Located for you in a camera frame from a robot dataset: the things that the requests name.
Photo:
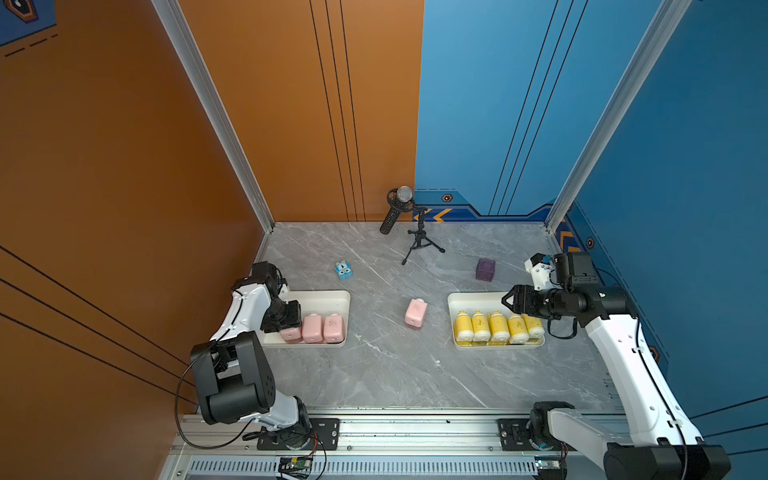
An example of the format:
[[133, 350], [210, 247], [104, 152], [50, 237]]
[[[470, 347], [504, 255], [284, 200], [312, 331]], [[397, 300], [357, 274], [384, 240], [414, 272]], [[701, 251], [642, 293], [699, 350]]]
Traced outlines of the pink pencil sharpener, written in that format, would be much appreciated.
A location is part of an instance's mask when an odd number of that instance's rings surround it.
[[324, 342], [323, 317], [310, 314], [303, 319], [302, 340], [306, 344], [322, 344]]
[[279, 335], [286, 344], [295, 344], [303, 340], [301, 326], [282, 329]]
[[413, 328], [421, 328], [423, 326], [427, 307], [428, 304], [423, 299], [412, 299], [404, 314], [405, 324]]
[[323, 339], [327, 344], [339, 344], [345, 341], [346, 327], [344, 319], [339, 314], [331, 314], [324, 318]]

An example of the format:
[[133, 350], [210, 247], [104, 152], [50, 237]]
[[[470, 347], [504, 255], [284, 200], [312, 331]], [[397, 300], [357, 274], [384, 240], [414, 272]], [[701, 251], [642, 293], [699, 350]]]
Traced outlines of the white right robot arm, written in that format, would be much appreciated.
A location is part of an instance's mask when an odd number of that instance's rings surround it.
[[538, 291], [516, 285], [501, 302], [516, 314], [573, 318], [597, 347], [628, 424], [628, 433], [620, 435], [566, 402], [537, 402], [528, 427], [534, 447], [571, 447], [609, 479], [723, 479], [730, 473], [725, 449], [707, 444], [676, 400], [622, 288]]

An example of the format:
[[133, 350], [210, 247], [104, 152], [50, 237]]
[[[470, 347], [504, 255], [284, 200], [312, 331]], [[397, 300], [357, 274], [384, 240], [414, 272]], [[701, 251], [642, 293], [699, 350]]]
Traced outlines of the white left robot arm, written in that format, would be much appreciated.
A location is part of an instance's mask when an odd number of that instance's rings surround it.
[[260, 336], [300, 338], [301, 306], [281, 297], [285, 277], [267, 261], [251, 266], [234, 282], [232, 305], [211, 339], [190, 352], [191, 373], [203, 420], [209, 425], [257, 422], [262, 432], [289, 449], [311, 441], [305, 404], [276, 387]]

